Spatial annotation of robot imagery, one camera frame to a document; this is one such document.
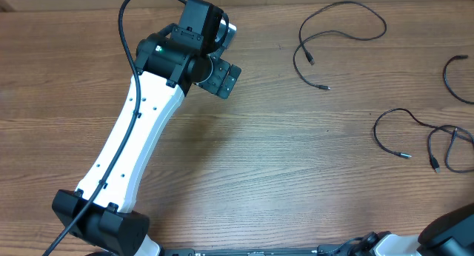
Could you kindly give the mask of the black USB cable metallic plugs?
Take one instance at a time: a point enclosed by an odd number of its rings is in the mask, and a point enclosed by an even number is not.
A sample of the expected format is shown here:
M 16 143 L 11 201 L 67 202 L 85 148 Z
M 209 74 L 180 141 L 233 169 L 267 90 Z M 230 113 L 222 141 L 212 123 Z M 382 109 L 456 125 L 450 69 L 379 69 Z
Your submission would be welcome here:
M 380 22 L 382 23 L 382 26 L 383 26 L 383 30 L 377 34 L 376 36 L 371 36 L 371 37 L 358 37 L 358 36 L 353 36 L 353 35 L 350 35 L 349 33 L 345 33 L 343 31 L 340 31 L 340 30 L 323 30 L 321 32 L 318 32 L 316 34 L 313 34 L 311 36 L 308 36 L 307 38 L 303 39 L 302 38 L 302 30 L 305 26 L 305 24 L 312 18 L 314 18 L 315 16 L 323 13 L 324 11 L 327 11 L 331 8 L 334 8 L 334 7 L 337 7 L 337 6 L 341 6 L 341 5 L 346 5 L 346 4 L 354 4 L 356 6 L 359 6 L 359 7 L 362 7 L 364 8 L 365 10 L 369 11 L 370 13 L 372 13 L 376 18 L 378 18 L 380 20 Z M 293 68 L 297 74 L 297 76 L 307 85 L 311 86 L 311 87 L 314 87 L 318 90 L 324 90 L 324 91 L 329 91 L 331 90 L 331 88 L 329 86 L 326 86 L 326 85 L 322 85 L 322 84 L 315 84 L 311 81 L 308 81 L 302 74 L 301 74 L 301 71 L 299 70 L 298 68 L 298 65 L 296 63 L 296 55 L 298 53 L 299 50 L 303 50 L 304 52 L 304 56 L 307 60 L 307 62 L 310 64 L 310 65 L 314 65 L 315 64 L 315 61 L 314 61 L 314 57 L 313 55 L 310 53 L 310 51 L 306 48 L 306 43 L 308 43 L 309 41 L 312 41 L 313 39 L 316 39 L 320 36 L 326 36 L 326 35 L 336 35 L 336 36 L 342 36 L 342 37 L 345 37 L 345 38 L 348 38 L 348 39 L 351 39 L 351 40 L 355 40 L 355 41 L 372 41 L 372 40 L 376 40 L 378 38 L 381 38 L 382 36 L 384 36 L 387 32 L 387 29 L 388 29 L 388 25 L 387 25 L 387 22 L 386 20 L 380 16 L 376 11 L 374 11 L 374 9 L 372 9 L 371 7 L 368 7 L 367 5 L 359 2 L 359 1 L 349 1 L 349 0 L 346 0 L 346 1 L 337 1 L 337 2 L 334 2 L 332 4 L 328 4 L 327 6 L 315 11 L 314 13 L 310 14 L 308 17 L 306 17 L 305 20 L 303 20 L 303 22 L 301 23 L 299 29 L 298 29 L 298 46 L 295 48 L 294 52 L 293 52 L 293 57 L 292 57 L 292 63 L 293 63 Z

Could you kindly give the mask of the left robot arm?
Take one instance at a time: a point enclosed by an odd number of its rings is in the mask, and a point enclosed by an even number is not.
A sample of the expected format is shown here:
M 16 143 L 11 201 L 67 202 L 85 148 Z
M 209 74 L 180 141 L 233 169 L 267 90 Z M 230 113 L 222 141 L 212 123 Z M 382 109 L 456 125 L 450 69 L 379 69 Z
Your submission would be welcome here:
M 147 163 L 167 122 L 192 86 L 228 98 L 241 69 L 222 59 L 236 27 L 219 7 L 184 0 L 178 23 L 127 52 L 133 72 L 127 100 L 96 161 L 73 191 L 59 190 L 52 208 L 64 233 L 99 255 L 160 255 L 146 215 L 135 211 Z

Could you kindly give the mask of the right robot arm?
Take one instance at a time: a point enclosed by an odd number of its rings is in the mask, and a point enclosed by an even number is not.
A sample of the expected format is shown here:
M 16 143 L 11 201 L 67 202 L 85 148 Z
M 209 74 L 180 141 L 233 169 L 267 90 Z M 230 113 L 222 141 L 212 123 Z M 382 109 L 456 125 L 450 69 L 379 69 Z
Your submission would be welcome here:
M 449 212 L 418 236 L 373 233 L 349 247 L 347 255 L 473 256 L 473 205 Z

